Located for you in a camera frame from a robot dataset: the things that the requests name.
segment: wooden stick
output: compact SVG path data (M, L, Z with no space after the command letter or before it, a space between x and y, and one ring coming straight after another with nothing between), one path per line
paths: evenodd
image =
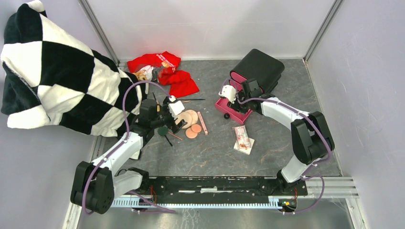
M171 136L173 136L173 137L176 137L176 138L180 139L181 141L183 140L181 137L179 137L179 136L177 136L177 135L175 135L175 134L172 134L172 133L170 133L170 132L169 132L169 135L171 135Z
M201 112L197 112L197 114L198 114L198 117L200 118L202 129L204 130L205 135L208 135L208 130L207 130L207 127L205 126L205 122L203 120L203 117L201 116Z

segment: metal frame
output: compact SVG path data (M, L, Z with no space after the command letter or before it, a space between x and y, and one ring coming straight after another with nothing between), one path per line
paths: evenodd
M116 198L111 208L153 208L150 205L142 205L139 203L140 198L135 195L122 195ZM278 198L268 198L268 203L255 204L157 204L164 208L220 208L220 209L282 209L278 206Z
M114 61L114 63L118 66L119 59L111 46L111 43L108 41L107 35L104 32L103 28L100 25L96 15L94 14L93 9L90 6L90 3L87 0L78 0L80 5L83 8L83 11L86 13L87 18L89 19L91 25L93 26L94 30L96 31L100 41L103 43L104 48L106 49L110 58Z
M332 4L332 7L330 8L328 14L326 15L325 19L323 20L322 25L320 26L317 34L315 35L314 40L312 41L311 45L308 48L307 53L304 56L304 61L307 62L310 58L311 55L314 53L316 47L318 46L319 42L321 41L323 35L325 34L326 30L328 29L330 22L333 20L335 17L337 11L339 10L342 2L344 0L335 0Z
M96 18L89 2L87 0L78 0L83 10L85 11L90 23L94 27L97 35L99 36L101 42L103 43L106 51L108 52L110 58L117 64L117 66L122 66L120 63L111 43L108 41L106 34L104 33L98 19ZM329 27L331 21L336 15L338 9L340 8L343 0L335 0L329 10L325 20L323 21L320 29L318 30L314 40L312 41L307 53L303 57L303 61L307 64L307 61L311 58L314 50L321 41L323 35L325 34L327 28ZM96 158L100 153L103 152L105 143L105 138L97 137L93 145L93 153L90 160ZM359 195L357 189L354 185L354 181L351 177L324 177L325 179L325 191L322 198L343 198L346 199L347 205L349 207L349 213L353 222L355 229L365 229L367 225L364 221L364 217L360 208ZM321 181L319 178L314 178L306 182L309 194L307 196L299 196L299 198L316 198L319 196L321 191ZM269 198L292 198L287 196L271 196ZM78 226L79 218L81 215L82 208L80 206L69 204L67 210L63 229L76 229Z
M92 161L95 155L97 155L99 152L103 152L105 142L106 142L105 137L97 136L95 138L90 150L91 154L89 157L89 161ZM69 202L69 206L67 207L67 212L64 218L62 229L76 229L77 225L79 224L81 212L82 212L81 206Z
M93 146L93 153L91 156L93 158L97 157L100 153L103 153L104 149L105 138L104 137L97 137L94 141ZM365 223L362 210L360 208L359 203L359 195L354 184L353 178L351 177L323 177L325 180L325 191L322 199L345 199L347 205L349 207L349 214L352 219L352 223L355 229L366 229L367 225ZM298 196L298 198L302 199L315 199L319 196L322 183L320 178L313 178L311 180L306 181L308 195L307 196ZM269 196L269 199L288 199L293 198L293 196ZM176 208L192 208L191 205L184 205L184 206L174 206ZM206 206L196 206L198 208L206 208ZM76 229L78 227L78 222L80 219L80 215L82 212L82 207L74 205L72 203L69 204L69 208L67 210L63 229Z

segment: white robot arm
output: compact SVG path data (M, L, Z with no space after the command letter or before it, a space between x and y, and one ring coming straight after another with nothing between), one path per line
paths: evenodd
M91 163L83 161L77 166L70 196L72 203L82 206L85 196L86 208L103 214L110 208L115 198L135 189L148 188L142 186L143 181L149 178L146 171L129 168L122 175L114 175L129 158L137 156L139 159L142 148L153 137L155 128L166 125L176 133L184 125L184 121L175 123L177 115L184 110L181 101L173 96L167 97L163 101L163 106L159 109L158 106L160 105L155 100L143 100L138 122L132 123L130 132L125 133L113 147ZM91 172L95 169L94 176L90 178ZM85 192L89 179L91 182Z
M320 136L313 132L314 129L303 116L318 128L330 150L334 149L334 142L322 113L301 111L271 94L264 94L255 79L242 82L242 88L242 91L236 92L234 87L226 85L219 95L229 100L228 107L241 113L256 111L276 120L291 131L294 156L277 174L284 188L292 186L314 162L328 154Z

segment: black case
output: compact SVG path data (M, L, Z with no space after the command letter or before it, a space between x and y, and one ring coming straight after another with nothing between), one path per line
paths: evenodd
M257 49L252 49L230 73L235 72L244 78L255 78L264 93L270 93L278 84L284 64Z

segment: checkered cloth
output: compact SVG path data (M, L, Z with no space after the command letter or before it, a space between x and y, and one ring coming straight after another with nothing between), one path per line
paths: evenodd
M6 71L1 112L9 116L8 127L62 125L106 137L124 133L122 99L136 76L50 21L40 1L21 5L9 18L0 58ZM142 98L144 84L128 94L130 122Z

